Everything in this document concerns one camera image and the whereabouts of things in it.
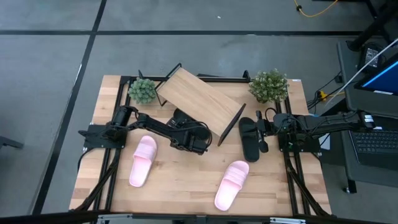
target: pink slipper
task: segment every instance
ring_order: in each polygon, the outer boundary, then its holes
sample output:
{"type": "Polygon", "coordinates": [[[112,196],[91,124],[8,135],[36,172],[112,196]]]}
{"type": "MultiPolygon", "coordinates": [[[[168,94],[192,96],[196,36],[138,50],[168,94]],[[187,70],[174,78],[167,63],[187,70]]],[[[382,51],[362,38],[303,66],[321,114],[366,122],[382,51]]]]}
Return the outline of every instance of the pink slipper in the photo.
{"type": "Polygon", "coordinates": [[[223,180],[218,188],[214,204],[221,211],[227,211],[249,173],[249,164],[244,161],[235,161],[228,166],[223,180]]]}
{"type": "Polygon", "coordinates": [[[142,187],[147,179],[150,167],[155,159],[157,146],[155,139],[144,136],[139,141],[134,153],[134,163],[130,173],[130,184],[135,187],[142,187]]]}

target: gray floor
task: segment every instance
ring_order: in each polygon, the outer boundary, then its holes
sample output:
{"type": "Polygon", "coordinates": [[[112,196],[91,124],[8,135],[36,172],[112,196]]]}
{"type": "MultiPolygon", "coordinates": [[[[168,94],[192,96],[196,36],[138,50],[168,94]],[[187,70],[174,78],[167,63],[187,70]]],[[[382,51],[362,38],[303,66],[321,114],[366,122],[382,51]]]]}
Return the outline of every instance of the gray floor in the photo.
{"type": "MultiPolygon", "coordinates": [[[[91,30],[100,0],[0,1],[0,30],[91,30]]],[[[329,2],[301,0],[309,14],[329,2]]],[[[363,30],[372,21],[363,3],[339,2],[308,19],[292,1],[108,0],[100,30],[363,30]]],[[[103,75],[165,75],[182,62],[192,73],[240,77],[278,68],[303,80],[307,99],[339,71],[337,37],[238,35],[97,36],[43,212],[68,210],[76,163],[103,75]]],[[[88,36],[0,35],[0,135],[25,143],[0,151],[0,217],[28,214],[88,36]]],[[[338,85],[325,88],[332,91],[338,85]]],[[[332,212],[345,218],[396,222],[398,189],[360,183],[346,195],[341,167],[324,166],[332,212]]]]}

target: green plant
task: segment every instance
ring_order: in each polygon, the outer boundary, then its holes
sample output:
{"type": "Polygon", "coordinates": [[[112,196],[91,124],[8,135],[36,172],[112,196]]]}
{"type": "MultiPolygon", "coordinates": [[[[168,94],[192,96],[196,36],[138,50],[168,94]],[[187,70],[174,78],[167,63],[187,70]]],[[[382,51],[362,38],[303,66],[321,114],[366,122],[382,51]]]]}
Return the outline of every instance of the green plant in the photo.
{"type": "Polygon", "coordinates": [[[268,101],[280,102],[287,97],[286,74],[281,74],[276,68],[269,72],[258,72],[255,79],[249,83],[249,92],[253,94],[260,103],[268,101]]]}
{"type": "Polygon", "coordinates": [[[155,82],[149,79],[137,78],[131,84],[129,95],[137,104],[150,103],[156,97],[155,82]]]}

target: black slipper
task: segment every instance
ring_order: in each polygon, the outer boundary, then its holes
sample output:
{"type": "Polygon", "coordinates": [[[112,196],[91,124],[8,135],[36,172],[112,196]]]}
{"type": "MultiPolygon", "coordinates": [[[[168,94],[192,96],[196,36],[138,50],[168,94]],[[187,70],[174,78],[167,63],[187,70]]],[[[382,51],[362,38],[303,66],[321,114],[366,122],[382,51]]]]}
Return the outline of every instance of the black slipper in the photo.
{"type": "Polygon", "coordinates": [[[250,118],[241,118],[239,121],[239,133],[241,135],[245,160],[256,162],[260,158],[256,123],[250,118]]]}

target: laptop keyboard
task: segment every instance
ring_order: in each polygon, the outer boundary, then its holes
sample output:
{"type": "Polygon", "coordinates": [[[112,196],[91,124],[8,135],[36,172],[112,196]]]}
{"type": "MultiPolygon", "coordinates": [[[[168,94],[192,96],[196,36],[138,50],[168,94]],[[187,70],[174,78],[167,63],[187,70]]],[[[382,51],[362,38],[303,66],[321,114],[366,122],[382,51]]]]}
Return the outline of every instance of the laptop keyboard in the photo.
{"type": "Polygon", "coordinates": [[[351,132],[357,153],[398,154],[398,131],[351,132]]]}

